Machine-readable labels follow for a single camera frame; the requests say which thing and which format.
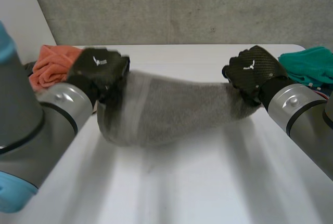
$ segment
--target teal cloth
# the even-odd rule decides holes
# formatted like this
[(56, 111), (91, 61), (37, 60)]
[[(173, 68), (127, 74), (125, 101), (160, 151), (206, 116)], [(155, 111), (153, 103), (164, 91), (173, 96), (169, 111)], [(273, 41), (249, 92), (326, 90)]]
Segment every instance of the teal cloth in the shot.
[(286, 68), (289, 77), (303, 85), (313, 87), (333, 84), (333, 54), (325, 47), (282, 54), (280, 63)]

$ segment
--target orange towel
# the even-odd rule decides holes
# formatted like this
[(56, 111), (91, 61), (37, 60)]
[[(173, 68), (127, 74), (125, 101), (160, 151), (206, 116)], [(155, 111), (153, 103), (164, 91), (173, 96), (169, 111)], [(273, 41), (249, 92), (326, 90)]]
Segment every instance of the orange towel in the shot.
[(40, 56), (29, 77), (34, 91), (49, 88), (67, 78), (67, 72), (82, 50), (73, 46), (41, 47)]

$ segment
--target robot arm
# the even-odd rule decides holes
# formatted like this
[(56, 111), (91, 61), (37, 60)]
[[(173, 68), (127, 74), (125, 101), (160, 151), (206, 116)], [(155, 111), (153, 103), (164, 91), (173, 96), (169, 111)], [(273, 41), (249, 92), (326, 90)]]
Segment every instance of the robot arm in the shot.
[(327, 101), (304, 85), (280, 79), (268, 81), (259, 98), (270, 117), (333, 180), (333, 98)]
[(231, 58), (222, 73), (245, 101), (262, 103), (269, 116), (333, 180), (333, 98), (327, 101), (295, 84), (281, 64), (259, 46)]
[[(104, 65), (97, 65), (102, 60)], [(0, 22), (0, 212), (21, 210), (35, 195), (91, 116), (96, 100), (115, 91), (129, 58), (84, 50), (66, 83), (38, 100)]]

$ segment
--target white table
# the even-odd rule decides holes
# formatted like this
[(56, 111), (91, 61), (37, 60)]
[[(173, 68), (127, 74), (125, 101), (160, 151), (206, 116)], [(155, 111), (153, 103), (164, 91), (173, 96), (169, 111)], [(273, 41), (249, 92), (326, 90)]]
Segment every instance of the white table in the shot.
[[(131, 69), (226, 82), (221, 68), (251, 45), (109, 46)], [(303, 50), (263, 45), (274, 56)], [(264, 109), (157, 148), (118, 148), (92, 116), (24, 210), (3, 224), (332, 223), (333, 183)]]

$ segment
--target sock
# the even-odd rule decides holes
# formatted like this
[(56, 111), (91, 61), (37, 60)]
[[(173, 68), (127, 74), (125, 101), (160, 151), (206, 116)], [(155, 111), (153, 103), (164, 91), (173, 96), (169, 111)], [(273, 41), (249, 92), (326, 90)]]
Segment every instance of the sock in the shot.
[(99, 129), (118, 146), (156, 146), (253, 114), (230, 83), (193, 83), (131, 71), (97, 106)]

